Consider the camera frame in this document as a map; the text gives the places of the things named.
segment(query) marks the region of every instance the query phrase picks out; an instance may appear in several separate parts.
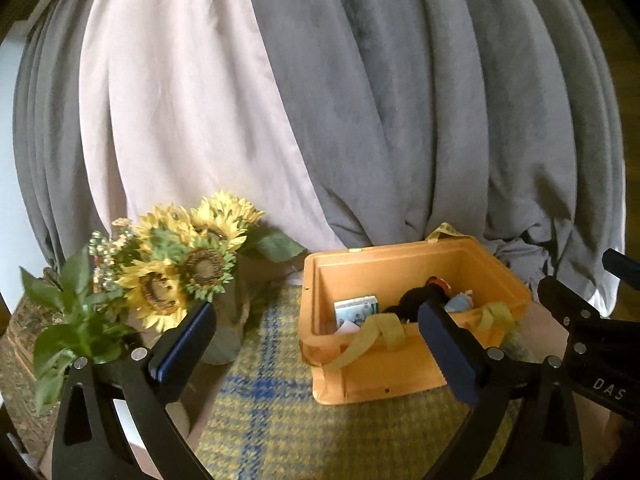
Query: green plant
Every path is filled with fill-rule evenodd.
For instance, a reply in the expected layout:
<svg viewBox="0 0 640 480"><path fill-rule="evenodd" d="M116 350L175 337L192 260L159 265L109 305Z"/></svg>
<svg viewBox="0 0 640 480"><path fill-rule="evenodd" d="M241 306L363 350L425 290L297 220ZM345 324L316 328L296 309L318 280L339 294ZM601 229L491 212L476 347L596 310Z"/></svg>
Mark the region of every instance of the green plant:
<svg viewBox="0 0 640 480"><path fill-rule="evenodd" d="M73 361L84 356L100 364L117 359L127 349L126 336L136 333L120 322L109 304L121 290L93 293L87 247L66 261L60 280L36 278L20 268L25 294L37 305L56 313L36 340L33 365L35 402L39 413L60 400Z"/></svg>

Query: plaid blanket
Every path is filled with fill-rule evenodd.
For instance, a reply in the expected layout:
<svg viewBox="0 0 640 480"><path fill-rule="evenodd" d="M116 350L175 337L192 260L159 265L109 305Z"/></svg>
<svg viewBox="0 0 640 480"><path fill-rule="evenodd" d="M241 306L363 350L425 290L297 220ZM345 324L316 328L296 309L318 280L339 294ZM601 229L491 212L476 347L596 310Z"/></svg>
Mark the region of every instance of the plaid blanket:
<svg viewBox="0 0 640 480"><path fill-rule="evenodd" d="M322 406L300 360L299 287L252 304L244 344L196 455L216 480L422 478L467 409L447 387L395 399ZM479 473L495 466L513 424L505 417Z"/></svg>

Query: flower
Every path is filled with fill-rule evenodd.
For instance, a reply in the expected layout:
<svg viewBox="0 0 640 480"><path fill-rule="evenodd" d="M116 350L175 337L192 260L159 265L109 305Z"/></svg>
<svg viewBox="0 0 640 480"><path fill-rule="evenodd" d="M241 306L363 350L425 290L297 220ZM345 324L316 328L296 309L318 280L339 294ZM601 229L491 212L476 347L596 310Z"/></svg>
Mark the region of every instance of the flower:
<svg viewBox="0 0 640 480"><path fill-rule="evenodd" d="M134 230L140 238L143 251L152 251L148 244L148 239L153 235L154 229L166 228L178 235L180 241L188 243L193 235L193 227L187 210L181 206L174 206L173 203L167 206L156 205L153 212L138 218L140 225Z"/></svg>
<svg viewBox="0 0 640 480"><path fill-rule="evenodd" d="M182 276L186 290L197 300L212 301L225 291L224 284L233 279L231 270L236 256L228 250L226 242L214 238L193 238L191 250L182 263Z"/></svg>
<svg viewBox="0 0 640 480"><path fill-rule="evenodd" d="M218 215L237 221L241 229L253 227L264 215L264 211L258 211L247 199L238 198L224 190L212 196L209 203Z"/></svg>
<svg viewBox="0 0 640 480"><path fill-rule="evenodd" d="M233 217L216 214L205 199L199 208L191 209L191 223L197 231L205 232L207 237L227 242L229 251L237 250L246 240L246 236L242 236L246 229L239 228Z"/></svg>
<svg viewBox="0 0 640 480"><path fill-rule="evenodd" d="M133 261L122 268L117 280L125 298L135 308L145 328L158 332L175 328L187 315L188 298L180 286L180 275L170 260Z"/></svg>

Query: storage container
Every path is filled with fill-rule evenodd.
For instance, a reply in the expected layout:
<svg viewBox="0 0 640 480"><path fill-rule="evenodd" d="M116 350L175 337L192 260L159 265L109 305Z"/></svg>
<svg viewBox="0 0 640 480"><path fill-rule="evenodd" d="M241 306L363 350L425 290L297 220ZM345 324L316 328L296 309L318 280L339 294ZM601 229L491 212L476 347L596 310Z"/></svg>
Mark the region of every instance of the storage container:
<svg viewBox="0 0 640 480"><path fill-rule="evenodd" d="M406 344L389 352L379 338L372 348L344 368L327 372L331 362L353 340L334 335L334 301L375 295L382 312L398 304L410 288L428 277L446 280L455 295L473 290L475 308L452 314L485 347L498 346L504 331L498 326L475 331L478 307L503 301L514 319L522 318L531 299L529 289L473 238L446 238L394 246L311 254L305 260L298 336L303 360L311 365L313 394L321 404L384 399L446 384L417 323L404 327Z"/></svg>

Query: brown patterned fabric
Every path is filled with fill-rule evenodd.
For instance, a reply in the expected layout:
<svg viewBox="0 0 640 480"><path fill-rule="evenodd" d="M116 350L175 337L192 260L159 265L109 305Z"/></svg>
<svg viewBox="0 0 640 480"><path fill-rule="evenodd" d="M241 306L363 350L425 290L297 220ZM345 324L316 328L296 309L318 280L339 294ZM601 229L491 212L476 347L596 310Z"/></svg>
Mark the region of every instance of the brown patterned fabric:
<svg viewBox="0 0 640 480"><path fill-rule="evenodd" d="M33 348L40 333L53 322L48 309L23 296L0 338L0 392L18 436L37 462L53 437L58 405L48 413L36 414Z"/></svg>

